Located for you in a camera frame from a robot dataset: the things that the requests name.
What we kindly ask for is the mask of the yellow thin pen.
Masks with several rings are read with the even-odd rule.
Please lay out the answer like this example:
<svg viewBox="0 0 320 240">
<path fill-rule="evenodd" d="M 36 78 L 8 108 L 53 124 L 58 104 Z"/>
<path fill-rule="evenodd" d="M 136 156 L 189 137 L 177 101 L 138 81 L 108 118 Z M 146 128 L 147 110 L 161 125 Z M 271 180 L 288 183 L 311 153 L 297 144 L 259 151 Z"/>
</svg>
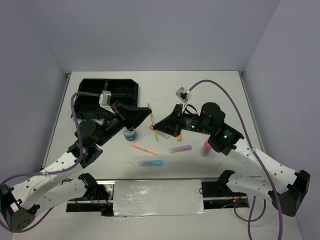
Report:
<svg viewBox="0 0 320 240">
<path fill-rule="evenodd" d="M 150 103 L 148 103 L 147 106 L 148 106 L 148 108 L 151 110 L 151 105 L 150 105 Z M 156 142 L 159 143 L 158 133 L 157 133 L 156 130 L 154 130 L 155 119 L 154 119 L 154 115 L 153 115 L 152 110 L 151 110 L 151 114 L 150 114 L 150 119 L 151 119 L 152 130 L 153 130 L 153 132 L 154 132 Z"/>
</svg>

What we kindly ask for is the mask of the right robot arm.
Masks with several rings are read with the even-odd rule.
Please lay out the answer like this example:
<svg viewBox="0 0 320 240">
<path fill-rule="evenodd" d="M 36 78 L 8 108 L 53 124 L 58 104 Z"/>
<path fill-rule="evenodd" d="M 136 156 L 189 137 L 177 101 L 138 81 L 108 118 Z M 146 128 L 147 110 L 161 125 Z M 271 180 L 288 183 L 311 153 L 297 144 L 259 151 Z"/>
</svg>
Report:
<svg viewBox="0 0 320 240">
<path fill-rule="evenodd" d="M 297 171 L 289 168 L 251 147 L 242 133 L 225 123 L 225 117 L 214 102 L 204 103 L 199 114 L 186 113 L 182 104 L 176 104 L 172 113 L 153 128 L 173 137 L 183 130 L 208 135 L 208 144 L 215 152 L 242 163 L 259 177 L 253 179 L 240 176 L 233 170 L 224 170 L 217 184 L 221 195 L 250 193 L 271 200 L 282 214 L 294 217 L 308 193 L 310 174 L 303 169 Z"/>
</svg>

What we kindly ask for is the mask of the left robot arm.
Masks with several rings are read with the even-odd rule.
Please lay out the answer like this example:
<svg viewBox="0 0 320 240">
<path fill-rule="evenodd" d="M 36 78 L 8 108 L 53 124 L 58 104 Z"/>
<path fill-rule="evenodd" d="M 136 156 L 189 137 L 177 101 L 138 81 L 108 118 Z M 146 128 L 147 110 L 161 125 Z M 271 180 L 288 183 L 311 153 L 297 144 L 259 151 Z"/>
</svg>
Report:
<svg viewBox="0 0 320 240">
<path fill-rule="evenodd" d="M 72 199 L 107 200 L 105 187 L 82 171 L 103 153 L 101 147 L 122 131 L 136 129 L 151 113 L 148 107 L 131 107 L 115 102 L 112 115 L 102 124 L 92 119 L 76 122 L 77 140 L 60 158 L 14 186 L 0 185 L 0 225 L 11 233 L 23 233 L 36 226 L 35 218 Z"/>
</svg>

